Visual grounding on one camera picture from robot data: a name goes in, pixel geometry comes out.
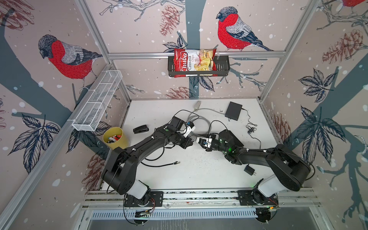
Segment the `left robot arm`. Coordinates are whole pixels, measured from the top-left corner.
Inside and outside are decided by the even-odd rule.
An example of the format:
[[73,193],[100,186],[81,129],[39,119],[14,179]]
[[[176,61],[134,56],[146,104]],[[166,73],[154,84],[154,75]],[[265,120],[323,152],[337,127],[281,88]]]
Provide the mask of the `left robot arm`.
[[148,198],[150,188],[136,179],[138,165],[169,143],[182,149],[192,146],[193,140],[189,135],[194,129],[193,122],[173,117],[143,141],[125,149],[114,149],[105,163],[101,178],[120,195],[128,194],[140,200]]

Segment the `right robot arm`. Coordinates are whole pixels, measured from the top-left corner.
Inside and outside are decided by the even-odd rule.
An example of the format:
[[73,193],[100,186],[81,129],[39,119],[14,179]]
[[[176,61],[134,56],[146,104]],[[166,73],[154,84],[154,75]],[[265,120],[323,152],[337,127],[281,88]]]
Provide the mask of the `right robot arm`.
[[250,149],[226,129],[195,139],[206,151],[222,152],[231,164],[260,165],[272,170],[270,177],[261,179],[252,189],[252,200],[259,205],[282,190],[298,192],[311,172],[309,164],[283,144],[268,149]]

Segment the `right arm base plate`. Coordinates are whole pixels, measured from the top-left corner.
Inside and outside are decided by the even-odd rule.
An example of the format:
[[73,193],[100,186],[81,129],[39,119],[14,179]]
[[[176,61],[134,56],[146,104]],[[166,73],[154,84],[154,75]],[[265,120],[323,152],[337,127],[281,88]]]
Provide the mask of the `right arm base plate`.
[[238,190],[237,194],[241,206],[278,206],[276,194],[266,197],[255,190]]

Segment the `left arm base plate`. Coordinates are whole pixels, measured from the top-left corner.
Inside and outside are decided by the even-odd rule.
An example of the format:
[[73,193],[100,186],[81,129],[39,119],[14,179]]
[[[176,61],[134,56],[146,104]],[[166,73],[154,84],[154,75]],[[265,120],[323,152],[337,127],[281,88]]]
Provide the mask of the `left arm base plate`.
[[163,205],[163,191],[152,191],[148,189],[146,194],[141,198],[137,199],[132,195],[126,195],[124,201],[124,207],[138,208],[138,207],[161,207]]

